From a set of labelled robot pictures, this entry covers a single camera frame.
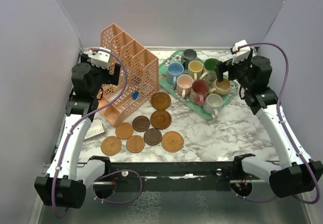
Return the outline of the peach plastic file organizer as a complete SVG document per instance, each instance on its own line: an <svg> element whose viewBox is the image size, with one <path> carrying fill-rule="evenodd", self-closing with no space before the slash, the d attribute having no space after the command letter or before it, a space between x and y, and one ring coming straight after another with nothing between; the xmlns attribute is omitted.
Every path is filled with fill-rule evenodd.
<svg viewBox="0 0 323 224"><path fill-rule="evenodd" d="M141 45L116 24L101 31L100 46L110 49L124 63L128 77L120 70L118 85L103 85L103 98L99 106L114 99L126 84L123 94L110 106L100 112L107 121L116 127L138 110L158 92L158 57ZM139 92L136 100L134 92Z"/></svg>

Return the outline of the white speckled mug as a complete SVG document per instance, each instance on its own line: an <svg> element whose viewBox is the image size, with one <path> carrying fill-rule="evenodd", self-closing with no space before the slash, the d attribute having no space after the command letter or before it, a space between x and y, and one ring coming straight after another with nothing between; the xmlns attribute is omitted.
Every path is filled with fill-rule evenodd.
<svg viewBox="0 0 323 224"><path fill-rule="evenodd" d="M222 97L217 94L210 94L203 104L203 109L212 116L213 119L217 119L219 112L223 106Z"/></svg>

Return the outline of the green floral tray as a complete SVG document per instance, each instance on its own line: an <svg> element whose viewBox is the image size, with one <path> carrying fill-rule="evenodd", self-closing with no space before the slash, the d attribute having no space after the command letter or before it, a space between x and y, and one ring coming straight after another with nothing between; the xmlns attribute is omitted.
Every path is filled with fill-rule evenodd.
<svg viewBox="0 0 323 224"><path fill-rule="evenodd" d="M181 60L181 55L183 54L184 49L179 49L175 51L171 56L169 56L167 59L165 59L158 67L158 74L159 74L159 85L163 87L166 91L168 91L171 95L173 95L175 98L177 98L180 102L188 106L190 109L192 109L195 113L197 113L199 116L206 120L212 120L212 115L208 114L202 106L195 105L189 101L189 95L183 99L180 95L178 95L174 88L172 88L172 85L169 84L166 80L166 78L162 78L162 75L166 76L167 74L167 68L168 65L174 62L179 63ZM236 94L237 90L239 89L238 83L236 81L231 81L231 91L229 95L223 96L223 107L226 106L231 99Z"/></svg>

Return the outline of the brown wooden coaster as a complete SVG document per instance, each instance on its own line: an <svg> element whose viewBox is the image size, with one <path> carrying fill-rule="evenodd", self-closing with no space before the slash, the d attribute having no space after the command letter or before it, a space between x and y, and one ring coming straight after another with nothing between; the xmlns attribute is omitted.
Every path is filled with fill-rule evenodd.
<svg viewBox="0 0 323 224"><path fill-rule="evenodd" d="M151 105L157 110L165 110L171 105L171 98L164 92L157 92L151 97Z"/></svg>
<svg viewBox="0 0 323 224"><path fill-rule="evenodd" d="M163 130L170 126L172 117L166 110L156 110L151 114L150 122L154 128Z"/></svg>

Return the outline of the woven rattan coaster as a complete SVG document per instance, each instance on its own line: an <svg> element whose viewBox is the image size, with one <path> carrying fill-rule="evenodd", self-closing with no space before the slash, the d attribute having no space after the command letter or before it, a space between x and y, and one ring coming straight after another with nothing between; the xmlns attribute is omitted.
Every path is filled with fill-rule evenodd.
<svg viewBox="0 0 323 224"><path fill-rule="evenodd" d="M176 131L168 131L163 135L161 144L166 151L177 152L182 149L184 139L180 133Z"/></svg>
<svg viewBox="0 0 323 224"><path fill-rule="evenodd" d="M103 140L100 148L105 155L113 156L121 150L122 142L116 136L108 136Z"/></svg>

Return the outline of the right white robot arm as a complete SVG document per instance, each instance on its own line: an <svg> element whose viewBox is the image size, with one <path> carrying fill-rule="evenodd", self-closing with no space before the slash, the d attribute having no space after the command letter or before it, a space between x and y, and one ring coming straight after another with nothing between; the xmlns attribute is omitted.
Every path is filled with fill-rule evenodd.
<svg viewBox="0 0 323 224"><path fill-rule="evenodd" d="M270 60L257 55L238 63L219 62L216 66L218 81L223 81L225 72L245 90L244 100L267 131L280 162L274 165L251 153L238 155L233 161L233 176L237 179L249 174L258 177L269 183L279 198L314 190L322 176L322 162L312 160L301 147L284 116L279 98L268 86L272 73Z"/></svg>

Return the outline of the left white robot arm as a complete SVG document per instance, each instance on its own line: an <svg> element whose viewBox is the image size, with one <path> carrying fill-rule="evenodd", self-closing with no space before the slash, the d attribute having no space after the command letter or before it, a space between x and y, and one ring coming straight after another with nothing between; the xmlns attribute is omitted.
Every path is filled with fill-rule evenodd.
<svg viewBox="0 0 323 224"><path fill-rule="evenodd" d="M97 178L106 181L112 169L106 157L91 157L78 167L85 136L99 110L97 95L102 84L119 82L123 65L116 65L113 74L108 69L79 63L72 68L74 95L66 104L63 134L56 155L44 177L37 177L34 187L46 206L80 208L86 190Z"/></svg>

